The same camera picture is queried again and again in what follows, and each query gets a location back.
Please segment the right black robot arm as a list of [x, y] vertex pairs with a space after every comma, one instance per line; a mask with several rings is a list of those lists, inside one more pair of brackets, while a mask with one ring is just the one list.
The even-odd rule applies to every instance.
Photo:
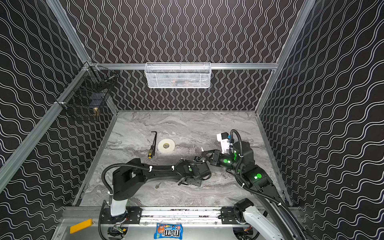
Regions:
[[254, 160], [248, 142], [237, 130], [217, 135], [220, 150], [205, 151], [211, 165], [224, 168], [241, 189], [256, 196], [264, 207], [260, 210], [248, 198], [234, 204], [233, 210], [219, 215], [223, 223], [243, 225], [234, 228], [238, 240], [310, 240], [299, 220], [281, 198], [273, 180]]

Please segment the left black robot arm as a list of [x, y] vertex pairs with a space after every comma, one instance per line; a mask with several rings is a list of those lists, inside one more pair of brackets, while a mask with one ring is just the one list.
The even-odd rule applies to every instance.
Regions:
[[176, 182], [178, 185], [200, 187], [203, 181], [210, 179], [211, 170], [205, 161], [179, 160], [174, 165], [155, 166], [142, 163], [140, 158], [127, 163], [107, 166], [101, 173], [101, 180], [109, 191], [110, 222], [121, 223], [127, 214], [128, 199], [147, 182]]

